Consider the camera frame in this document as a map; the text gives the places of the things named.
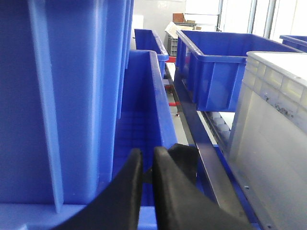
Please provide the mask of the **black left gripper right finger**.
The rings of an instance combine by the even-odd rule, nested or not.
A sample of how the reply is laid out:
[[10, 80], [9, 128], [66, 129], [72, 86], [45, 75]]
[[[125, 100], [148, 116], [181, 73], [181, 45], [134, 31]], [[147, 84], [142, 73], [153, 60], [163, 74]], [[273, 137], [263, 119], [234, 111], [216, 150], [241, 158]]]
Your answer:
[[153, 195], [160, 230], [250, 230], [196, 187], [198, 151], [174, 144], [155, 147]]

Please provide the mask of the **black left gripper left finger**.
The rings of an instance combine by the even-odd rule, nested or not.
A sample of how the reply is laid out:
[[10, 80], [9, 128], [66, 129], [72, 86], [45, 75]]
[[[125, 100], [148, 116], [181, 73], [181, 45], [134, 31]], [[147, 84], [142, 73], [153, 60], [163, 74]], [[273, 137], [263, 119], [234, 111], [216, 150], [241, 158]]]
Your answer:
[[84, 209], [54, 230], [136, 230], [142, 198], [143, 158], [132, 149], [111, 183]]

